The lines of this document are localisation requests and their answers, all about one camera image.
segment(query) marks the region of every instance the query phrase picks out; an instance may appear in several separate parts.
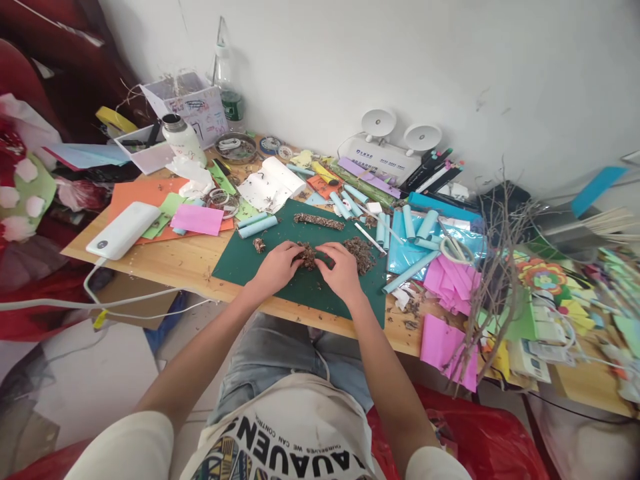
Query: pink paper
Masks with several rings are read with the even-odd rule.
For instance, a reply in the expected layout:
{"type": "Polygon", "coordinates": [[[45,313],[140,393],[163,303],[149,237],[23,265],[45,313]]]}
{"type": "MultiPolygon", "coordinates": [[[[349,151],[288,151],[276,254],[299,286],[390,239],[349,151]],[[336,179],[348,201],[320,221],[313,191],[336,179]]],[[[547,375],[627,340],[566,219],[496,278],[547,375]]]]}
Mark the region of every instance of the pink paper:
{"type": "Polygon", "coordinates": [[[423,285],[440,298],[440,305],[452,313],[471,312],[471,293],[478,288],[480,274],[470,265],[454,263],[444,255],[432,261],[423,285]]]}
{"type": "MultiPolygon", "coordinates": [[[[458,350],[452,360],[456,348],[464,342],[465,334],[457,328],[450,327],[446,322],[433,315],[425,317],[425,327],[422,334],[422,348],[420,350],[420,360],[436,367],[440,373],[447,378],[451,378],[451,371],[455,368],[462,348],[458,350]]],[[[458,368],[454,382],[460,383],[463,387],[475,392],[478,374],[478,347],[474,346],[471,358],[467,364],[464,378],[460,381],[462,365],[458,368]]]]}
{"type": "Polygon", "coordinates": [[[217,236],[222,224],[222,210],[198,205],[180,205],[171,219],[171,228],[217,236]]]}

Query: white power bank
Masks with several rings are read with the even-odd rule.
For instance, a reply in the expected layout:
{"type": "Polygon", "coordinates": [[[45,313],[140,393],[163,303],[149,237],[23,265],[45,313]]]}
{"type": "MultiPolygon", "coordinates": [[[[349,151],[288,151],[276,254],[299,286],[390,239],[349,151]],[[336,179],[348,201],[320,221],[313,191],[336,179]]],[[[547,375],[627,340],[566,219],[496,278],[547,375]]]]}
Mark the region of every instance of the white power bank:
{"type": "Polygon", "coordinates": [[[160,209],[153,205],[132,202],[89,242],[86,250],[109,260],[120,260],[160,213],[160,209]]]}

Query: wooden table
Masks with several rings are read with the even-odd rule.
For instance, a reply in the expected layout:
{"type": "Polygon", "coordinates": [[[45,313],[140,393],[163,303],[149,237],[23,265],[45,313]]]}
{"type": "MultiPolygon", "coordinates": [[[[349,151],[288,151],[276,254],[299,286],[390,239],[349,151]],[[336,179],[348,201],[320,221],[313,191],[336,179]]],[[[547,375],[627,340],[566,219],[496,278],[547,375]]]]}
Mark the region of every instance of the wooden table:
{"type": "MultiPolygon", "coordinates": [[[[215,153],[208,151],[208,158],[215,153]]],[[[248,174],[257,171],[260,162],[241,167],[232,167],[232,182],[240,184],[248,174]]],[[[149,177],[144,175],[138,181],[168,178],[171,173],[164,169],[149,177]]],[[[304,198],[311,192],[307,190],[301,194],[304,198]]],[[[78,235],[64,250],[63,254],[76,259],[95,263],[97,256],[85,250],[85,246],[107,225],[107,210],[102,212],[80,235],[78,235]]],[[[167,287],[179,287],[198,295],[214,300],[230,302],[240,292],[241,286],[216,279],[211,276],[222,252],[224,252],[233,231],[224,231],[218,237],[198,235],[182,239],[136,245],[118,261],[108,261],[105,266],[116,271],[124,272],[146,280],[152,280],[167,287]]],[[[316,327],[322,330],[338,333],[346,337],[355,338],[353,322],[343,317],[331,315],[321,310],[312,309],[299,303],[272,297],[264,302],[261,311],[316,327]]],[[[446,320],[451,325],[462,328],[466,320],[464,315],[453,315],[444,310],[434,299],[424,299],[419,303],[417,314],[403,313],[395,306],[395,298],[387,296],[385,334],[392,346],[398,352],[420,356],[421,339],[423,333],[423,319],[428,313],[446,320]]],[[[601,357],[596,348],[584,344],[588,355],[601,357]]],[[[630,406],[622,401],[616,390],[617,380],[612,376],[606,365],[592,363],[580,365],[575,369],[569,367],[551,368],[554,386],[558,393],[566,397],[598,407],[607,411],[631,416],[630,406]]],[[[520,386],[530,386],[531,382],[518,375],[511,376],[511,383],[520,386]]]]}

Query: paper flower decoration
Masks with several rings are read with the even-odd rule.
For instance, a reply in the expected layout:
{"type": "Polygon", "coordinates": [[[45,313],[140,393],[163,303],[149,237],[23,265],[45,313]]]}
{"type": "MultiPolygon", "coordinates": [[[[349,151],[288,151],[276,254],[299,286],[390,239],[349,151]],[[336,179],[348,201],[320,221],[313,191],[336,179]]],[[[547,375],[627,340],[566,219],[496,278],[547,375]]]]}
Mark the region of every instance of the paper flower decoration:
{"type": "Polygon", "coordinates": [[[517,264],[520,270],[520,281],[531,288],[546,290],[556,296],[562,293],[562,286],[567,283],[567,276],[562,267],[555,263],[545,263],[542,259],[533,259],[517,264]]]}

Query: cotton ball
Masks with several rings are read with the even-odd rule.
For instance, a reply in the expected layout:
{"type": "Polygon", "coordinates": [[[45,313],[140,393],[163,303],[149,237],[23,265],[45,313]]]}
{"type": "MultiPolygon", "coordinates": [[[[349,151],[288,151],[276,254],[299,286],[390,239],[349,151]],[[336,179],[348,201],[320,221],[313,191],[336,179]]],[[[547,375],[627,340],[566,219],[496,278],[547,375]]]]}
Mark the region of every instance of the cotton ball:
{"type": "Polygon", "coordinates": [[[0,223],[5,227],[3,237],[6,241],[22,241],[35,234],[35,227],[26,217],[7,217],[0,223]]]}
{"type": "Polygon", "coordinates": [[[42,214],[42,210],[45,208],[45,201],[44,199],[33,195],[28,198],[25,208],[28,216],[38,218],[42,214]]]}
{"type": "Polygon", "coordinates": [[[29,158],[23,158],[15,166],[15,172],[25,182],[35,180],[38,176],[38,168],[29,158]]]}
{"type": "Polygon", "coordinates": [[[20,193],[14,187],[0,187],[0,207],[14,208],[20,201],[20,193]]]}

